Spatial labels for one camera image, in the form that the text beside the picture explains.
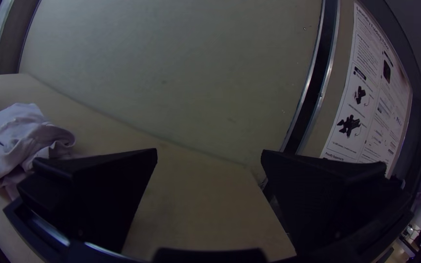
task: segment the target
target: floor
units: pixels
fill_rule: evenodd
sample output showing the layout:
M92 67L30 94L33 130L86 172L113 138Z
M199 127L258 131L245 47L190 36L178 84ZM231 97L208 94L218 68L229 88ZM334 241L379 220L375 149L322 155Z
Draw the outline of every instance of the floor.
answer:
M386 260L385 263L404 263L409 259L409 255L402 249L402 247L395 241L392 245L394 252Z

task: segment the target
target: printed instructions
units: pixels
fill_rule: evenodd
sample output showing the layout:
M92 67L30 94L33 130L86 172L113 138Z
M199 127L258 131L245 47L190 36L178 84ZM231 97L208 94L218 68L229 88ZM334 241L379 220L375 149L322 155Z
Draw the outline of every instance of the printed instructions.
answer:
M321 158L382 161L388 174L401 150L411 89L385 36L362 7L354 8L350 66Z

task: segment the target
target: crumpled towel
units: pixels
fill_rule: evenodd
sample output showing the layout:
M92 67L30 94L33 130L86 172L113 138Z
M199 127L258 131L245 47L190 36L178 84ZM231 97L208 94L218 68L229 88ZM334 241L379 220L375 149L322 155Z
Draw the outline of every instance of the crumpled towel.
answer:
M69 158L76 139L43 116L35 104L16 103L0 111L0 187L11 199L35 157Z

